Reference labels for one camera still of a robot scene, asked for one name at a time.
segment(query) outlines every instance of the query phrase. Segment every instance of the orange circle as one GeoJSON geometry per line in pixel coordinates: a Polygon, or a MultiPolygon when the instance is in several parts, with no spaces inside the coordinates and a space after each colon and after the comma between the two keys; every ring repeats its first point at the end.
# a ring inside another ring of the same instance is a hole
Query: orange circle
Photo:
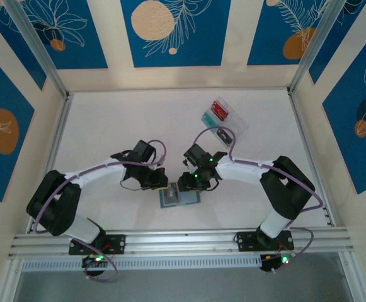
{"type": "Polygon", "coordinates": [[[355,133],[358,137],[363,138],[366,136],[366,121],[358,120],[355,124],[355,133]]]}
{"type": "Polygon", "coordinates": [[[52,39],[50,41],[51,47],[57,52],[63,52],[65,50],[65,43],[58,39],[52,39]]]}
{"type": "Polygon", "coordinates": [[[0,109],[0,124],[10,123],[0,130],[0,154],[9,155],[14,151],[19,139],[19,125],[16,117],[7,109],[0,109]]]}
{"type": "Polygon", "coordinates": [[[166,38],[174,30],[174,17],[162,2],[146,0],[135,8],[131,24],[141,39],[156,41],[166,38]]]}
{"type": "Polygon", "coordinates": [[[298,60],[302,58],[315,31],[315,28],[305,28],[304,30],[292,35],[283,47],[283,55],[285,58],[289,60],[298,60]]]}
{"type": "Polygon", "coordinates": [[[280,2],[280,0],[266,0],[265,2],[268,6],[275,6],[280,2]]]}

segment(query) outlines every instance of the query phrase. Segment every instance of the teal object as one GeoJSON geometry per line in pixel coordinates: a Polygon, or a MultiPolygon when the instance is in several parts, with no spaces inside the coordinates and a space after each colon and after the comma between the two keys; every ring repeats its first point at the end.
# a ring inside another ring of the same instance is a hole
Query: teal object
{"type": "Polygon", "coordinates": [[[205,124],[205,126],[207,126],[208,128],[218,126],[218,123],[216,121],[214,121],[214,119],[207,112],[205,112],[203,114],[201,120],[205,124]]]}

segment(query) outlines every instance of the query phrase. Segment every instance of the metal frame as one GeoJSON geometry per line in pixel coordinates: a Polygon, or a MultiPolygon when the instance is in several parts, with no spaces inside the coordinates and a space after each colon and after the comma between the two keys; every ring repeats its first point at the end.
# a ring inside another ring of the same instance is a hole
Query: metal frame
{"type": "Polygon", "coordinates": [[[30,20],[21,7],[19,1],[3,0],[3,4],[47,77],[52,81],[56,90],[66,98],[68,95],[66,87],[58,75],[57,69],[55,68],[49,53],[45,49],[41,39],[38,37],[37,32],[34,30],[33,25],[31,25],[30,20]]]}
{"type": "MultiPolygon", "coordinates": [[[[19,3],[16,0],[3,1],[10,17],[18,27],[34,56],[36,56],[39,64],[53,82],[55,88],[64,98],[68,97],[69,94],[57,73],[53,61],[49,57],[45,47],[38,38],[19,3]]],[[[307,139],[310,136],[308,135],[307,129],[304,127],[294,95],[294,92],[316,57],[345,1],[346,0],[332,1],[329,4],[326,13],[317,28],[318,31],[313,36],[309,44],[310,47],[307,48],[290,84],[289,99],[304,144],[307,159],[311,166],[317,192],[326,203],[325,210],[327,211],[327,217],[329,218],[329,224],[331,225],[331,227],[312,229],[315,237],[312,245],[307,249],[307,252],[338,252],[353,299],[355,301],[366,301],[365,279],[363,278],[360,265],[353,251],[352,243],[346,228],[338,227],[338,224],[341,222],[339,216],[335,213],[335,209],[330,205],[324,190],[323,182],[321,181],[321,176],[318,172],[319,169],[316,167],[316,161],[314,160],[313,150],[310,141],[307,139]]],[[[71,103],[71,98],[66,99],[64,103],[47,159],[45,172],[51,170],[54,166],[71,103]]],[[[30,225],[31,221],[28,225],[28,232],[30,231],[30,225]]],[[[129,263],[129,259],[164,259],[165,257],[167,257],[167,259],[177,259],[177,263],[180,263],[179,259],[185,259],[187,257],[192,259],[194,257],[196,259],[202,259],[205,261],[205,265],[210,267],[217,267],[220,265],[217,264],[220,263],[218,261],[225,261],[224,263],[227,263],[226,265],[233,265],[233,262],[229,261],[238,261],[238,264],[235,264],[238,267],[254,266],[253,264],[258,261],[257,257],[266,253],[239,252],[237,243],[233,241],[233,238],[237,232],[242,231],[246,230],[112,231],[109,233],[123,233],[127,236],[125,255],[117,256],[117,261],[120,262],[119,265],[121,266],[123,266],[121,263],[129,263]],[[207,262],[208,259],[211,258],[218,260],[217,263],[207,262]],[[249,259],[253,259],[255,262],[250,261],[250,264],[249,262],[245,264],[244,262],[240,262],[243,259],[245,262],[249,259]]],[[[304,231],[292,230],[292,236],[294,239],[295,251],[299,251],[309,241],[310,234],[304,231]]],[[[74,256],[69,256],[67,253],[69,242],[67,237],[52,237],[50,235],[26,234],[15,236],[6,263],[4,278],[0,284],[0,302],[11,302],[13,300],[20,273],[28,264],[28,267],[30,267],[31,263],[42,263],[38,269],[47,271],[48,268],[45,265],[47,261],[62,261],[63,263],[77,261],[74,256]]]]}
{"type": "MultiPolygon", "coordinates": [[[[338,218],[333,214],[333,209],[328,202],[323,184],[321,182],[318,169],[312,155],[312,148],[307,139],[307,131],[304,128],[302,117],[299,114],[297,105],[293,96],[289,96],[294,116],[299,128],[307,159],[311,166],[317,191],[326,202],[327,212],[332,226],[322,228],[312,228],[314,232],[314,241],[307,249],[310,253],[319,252],[337,252],[341,257],[343,269],[346,274],[348,285],[351,289],[355,301],[366,301],[366,283],[363,279],[360,266],[355,258],[353,246],[345,227],[337,225],[338,218]]],[[[70,110],[71,100],[66,102],[59,118],[57,131],[55,132],[54,142],[47,161],[49,171],[54,164],[60,139],[64,132],[66,119],[70,110]]],[[[235,257],[254,257],[255,255],[267,254],[266,252],[239,252],[237,243],[233,241],[237,232],[248,230],[160,230],[160,231],[131,231],[115,230],[108,233],[122,233],[127,236],[125,254],[118,255],[117,260],[121,262],[136,259],[156,259],[157,257],[167,257],[168,259],[184,259],[192,257],[194,259],[211,259],[217,256],[218,259],[237,259],[235,257]]],[[[299,251],[309,241],[310,234],[304,231],[292,230],[295,251],[299,251]]],[[[15,295],[17,283],[22,268],[30,263],[40,263],[40,271],[48,270],[48,262],[71,263],[76,261],[75,256],[68,255],[69,238],[53,237],[51,235],[22,234],[16,235],[12,248],[9,252],[6,278],[3,280],[0,289],[0,302],[12,302],[15,295]]]]}
{"type": "MultiPolygon", "coordinates": [[[[239,252],[233,238],[238,230],[179,230],[179,231],[107,231],[108,234],[124,234],[124,255],[117,257],[170,257],[204,255],[271,254],[271,252],[239,252]]],[[[311,228],[314,240],[307,252],[351,252],[352,243],[344,227],[311,228]]],[[[295,252],[299,252],[310,240],[310,233],[291,230],[295,252]]],[[[51,235],[17,235],[9,251],[9,259],[42,259],[74,256],[68,255],[70,238],[51,235]]]]}
{"type": "Polygon", "coordinates": [[[294,78],[289,85],[289,92],[291,94],[297,89],[301,80],[309,71],[311,64],[313,63],[318,52],[320,51],[320,48],[322,47],[325,39],[329,34],[329,31],[333,27],[345,3],[346,0],[335,0],[331,1],[328,4],[327,10],[323,14],[321,21],[317,25],[316,33],[313,35],[311,41],[309,42],[308,47],[306,48],[306,51],[304,52],[304,55],[299,62],[299,66],[296,70],[294,78]]]}

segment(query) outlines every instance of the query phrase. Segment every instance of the white floor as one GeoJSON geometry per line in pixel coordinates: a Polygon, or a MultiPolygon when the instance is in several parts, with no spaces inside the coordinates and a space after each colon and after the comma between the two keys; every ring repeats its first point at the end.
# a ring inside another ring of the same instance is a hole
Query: white floor
{"type": "MultiPolygon", "coordinates": [[[[76,93],[55,168],[60,172],[91,167],[111,154],[131,149],[138,140],[162,140],[168,155],[169,181],[186,171],[183,153],[205,128],[203,112],[224,98],[249,124],[236,157],[275,160],[290,157],[312,179],[299,131],[285,90],[189,89],[76,93]]],[[[198,143],[213,154],[224,147],[206,133],[198,143]]],[[[125,182],[130,187],[138,183],[125,182]]],[[[311,199],[308,205],[317,204],[311,199]]],[[[104,187],[84,196],[78,213],[107,230],[172,230],[257,227],[271,206],[261,186],[222,181],[201,203],[161,209],[157,191],[104,187]]],[[[322,210],[301,214],[293,226],[324,227],[322,210]]]]}

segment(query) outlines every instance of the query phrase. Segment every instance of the cable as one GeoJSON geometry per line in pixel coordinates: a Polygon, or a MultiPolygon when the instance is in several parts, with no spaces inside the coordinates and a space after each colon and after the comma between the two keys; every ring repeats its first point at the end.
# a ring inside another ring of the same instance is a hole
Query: cable
{"type": "MultiPolygon", "coordinates": [[[[314,239],[314,233],[313,233],[313,231],[312,230],[309,230],[308,228],[301,228],[301,227],[297,227],[297,228],[295,228],[295,227],[293,227],[293,228],[291,228],[291,229],[293,229],[293,230],[299,230],[299,231],[307,231],[307,232],[309,232],[310,233],[310,240],[309,240],[309,242],[304,246],[304,248],[302,249],[302,250],[300,250],[300,252],[299,253],[297,253],[297,254],[295,254],[292,258],[291,258],[291,260],[290,260],[290,262],[289,263],[293,263],[293,261],[298,257],[298,256],[300,256],[300,255],[302,255],[309,247],[310,247],[310,245],[311,245],[311,243],[313,242],[313,239],[314,239]]],[[[288,265],[283,265],[283,266],[280,266],[280,267],[278,267],[277,269],[275,269],[273,272],[275,273],[275,272],[277,272],[277,271],[279,271],[279,270],[281,270],[281,269],[283,269],[283,268],[285,268],[285,267],[287,267],[288,265]]]]}
{"type": "Polygon", "coordinates": [[[140,187],[139,189],[131,189],[130,187],[125,187],[123,184],[122,184],[123,181],[120,181],[120,186],[123,188],[123,189],[127,189],[127,190],[130,190],[130,191],[140,191],[142,190],[142,188],[140,187]]]}
{"type": "MultiPolygon", "coordinates": [[[[233,152],[233,148],[234,148],[234,146],[236,144],[236,135],[234,134],[234,132],[232,130],[230,130],[229,128],[224,127],[224,126],[215,126],[215,127],[210,127],[210,128],[205,129],[205,130],[202,130],[200,132],[200,134],[198,134],[197,137],[194,139],[193,145],[197,142],[197,140],[200,138],[200,136],[202,134],[204,134],[206,131],[209,131],[209,130],[215,129],[215,128],[221,128],[223,130],[226,130],[226,131],[228,131],[233,136],[232,146],[231,146],[231,148],[229,150],[229,158],[233,162],[237,162],[238,164],[248,164],[248,165],[258,166],[258,163],[257,162],[252,162],[250,160],[238,160],[238,159],[234,160],[233,159],[232,152],[233,152]]],[[[308,207],[306,209],[303,209],[302,211],[300,211],[301,213],[306,212],[306,211],[311,211],[311,210],[319,209],[319,208],[322,208],[324,206],[323,200],[320,198],[320,196],[318,196],[318,194],[316,192],[314,192],[311,188],[309,188],[308,186],[306,186],[303,182],[301,182],[297,178],[293,177],[292,175],[286,173],[285,171],[283,171],[283,170],[281,170],[279,168],[272,167],[270,165],[261,164],[261,167],[262,168],[266,168],[266,169],[271,169],[271,170],[274,170],[274,171],[280,173],[281,175],[285,176],[286,178],[290,179],[291,181],[295,182],[296,184],[298,184],[299,186],[301,186],[302,188],[304,188],[307,192],[309,192],[310,194],[312,194],[314,196],[314,198],[317,199],[317,201],[319,202],[319,204],[317,206],[310,206],[310,207],[308,207]]]]}
{"type": "MultiPolygon", "coordinates": [[[[152,165],[158,165],[158,164],[162,164],[163,161],[164,161],[164,158],[166,157],[166,154],[167,154],[167,149],[166,149],[166,146],[165,144],[160,141],[160,140],[151,140],[150,142],[157,142],[157,143],[160,143],[164,149],[164,153],[162,154],[162,156],[160,157],[160,159],[157,161],[157,162],[154,162],[153,164],[145,164],[145,163],[141,163],[141,162],[111,162],[109,164],[101,164],[101,165],[97,165],[96,167],[92,167],[90,169],[87,169],[85,171],[82,171],[80,172],[79,174],[77,175],[74,175],[74,176],[71,176],[70,178],[68,178],[67,180],[65,180],[62,184],[60,184],[57,189],[54,190],[54,192],[50,195],[50,197],[47,199],[47,201],[44,203],[44,205],[42,206],[40,212],[38,212],[38,215],[34,221],[34,224],[33,224],[33,233],[38,233],[37,232],[37,225],[40,223],[40,220],[42,219],[42,216],[43,216],[43,213],[45,212],[45,210],[49,207],[49,204],[51,203],[51,201],[54,199],[54,197],[59,193],[61,192],[61,190],[67,185],[69,184],[71,181],[77,179],[78,177],[80,176],[83,176],[83,175],[86,175],[86,174],[89,174],[91,172],[94,172],[94,171],[97,171],[97,170],[100,170],[100,169],[106,169],[107,167],[111,167],[111,166],[114,166],[114,165],[124,165],[124,164],[127,164],[127,165],[139,165],[141,167],[149,167],[149,166],[152,166],[152,165]]],[[[116,274],[111,277],[111,278],[108,278],[108,279],[97,279],[97,278],[92,278],[88,275],[86,275],[86,278],[87,279],[90,279],[90,280],[94,280],[96,282],[102,282],[102,283],[106,283],[106,282],[112,282],[116,279],[117,277],[117,268],[115,266],[115,263],[109,258],[107,257],[104,253],[102,253],[100,250],[96,249],[95,247],[91,246],[90,244],[86,243],[86,242],[83,242],[82,240],[78,239],[78,238],[72,238],[73,240],[75,240],[76,242],[79,242],[81,245],[87,247],[88,249],[92,250],[93,252],[95,252],[96,254],[98,255],[101,255],[103,256],[106,261],[108,261],[113,267],[114,267],[114,270],[116,272],[116,274]]]]}
{"type": "MultiPolygon", "coordinates": [[[[231,161],[233,162],[237,162],[238,164],[247,164],[247,165],[255,165],[255,166],[259,166],[257,162],[252,162],[250,160],[234,160],[233,159],[233,156],[232,156],[232,152],[233,152],[233,148],[236,144],[236,135],[234,134],[234,132],[232,130],[230,130],[229,128],[227,127],[224,127],[224,126],[214,126],[214,127],[210,127],[210,128],[207,128],[205,130],[202,130],[198,135],[197,137],[194,139],[194,142],[193,142],[193,145],[196,144],[196,142],[198,141],[198,139],[200,138],[201,135],[203,135],[206,131],[209,131],[211,129],[216,129],[216,128],[220,128],[220,129],[223,129],[223,130],[226,130],[228,131],[232,137],[233,137],[233,142],[232,142],[232,146],[231,148],[229,149],[229,158],[231,161]]],[[[276,167],[273,167],[273,166],[270,166],[270,165],[266,165],[266,164],[261,164],[260,165],[262,168],[266,168],[266,169],[271,169],[273,171],[276,171],[278,173],[280,173],[281,175],[285,176],[287,179],[290,179],[291,181],[293,181],[294,183],[298,184],[300,187],[302,187],[303,189],[305,189],[307,192],[309,192],[310,194],[312,194],[312,196],[314,196],[314,198],[317,199],[317,201],[319,202],[319,204],[317,206],[310,206],[306,209],[303,209],[301,210],[300,212],[303,213],[303,212],[306,212],[306,211],[311,211],[311,210],[316,210],[316,209],[319,209],[319,208],[322,208],[324,206],[324,203],[323,203],[323,200],[320,198],[320,196],[318,196],[318,194],[316,192],[314,192],[311,188],[309,188],[308,186],[306,186],[303,182],[301,182],[300,180],[298,180],[296,177],[290,175],[289,173],[286,173],[285,171],[279,169],[279,168],[276,168],[276,167]]],[[[292,224],[293,220],[291,220],[287,225],[286,227],[288,228],[291,224],[292,224]]],[[[307,250],[307,248],[309,248],[310,244],[312,243],[313,239],[314,239],[314,234],[311,230],[309,230],[308,228],[301,228],[301,227],[298,227],[298,228],[291,228],[293,230],[304,230],[304,231],[307,231],[311,234],[311,237],[310,237],[310,241],[309,243],[299,252],[297,253],[291,260],[291,262],[298,256],[300,256],[301,254],[304,253],[305,250],[307,250]]],[[[286,266],[281,266],[279,267],[278,269],[276,269],[275,271],[279,270],[279,269],[282,269],[283,267],[286,267],[286,266]]]]}
{"type": "MultiPolygon", "coordinates": [[[[114,247],[112,247],[112,245],[111,245],[110,243],[106,244],[106,245],[101,249],[101,252],[102,252],[102,251],[104,251],[105,249],[113,249],[113,255],[112,255],[112,257],[111,257],[111,260],[113,260],[114,255],[115,255],[115,253],[117,252],[117,250],[116,250],[114,247]]],[[[88,274],[88,268],[93,267],[93,265],[95,265],[93,268],[97,268],[97,267],[98,267],[100,264],[102,264],[102,263],[106,263],[106,262],[103,262],[102,260],[100,260],[100,261],[97,261],[97,260],[96,260],[96,261],[91,261],[91,262],[87,263],[87,264],[85,265],[84,274],[85,274],[85,275],[87,275],[87,274],[88,274]]]]}
{"type": "Polygon", "coordinates": [[[282,247],[283,247],[285,250],[287,250],[288,252],[295,253],[293,250],[288,249],[284,244],[279,243],[279,249],[280,249],[280,250],[282,249],[282,247]]]}
{"type": "Polygon", "coordinates": [[[219,186],[219,181],[217,179],[215,179],[215,180],[216,180],[216,185],[212,189],[206,190],[206,192],[211,192],[219,186]]]}

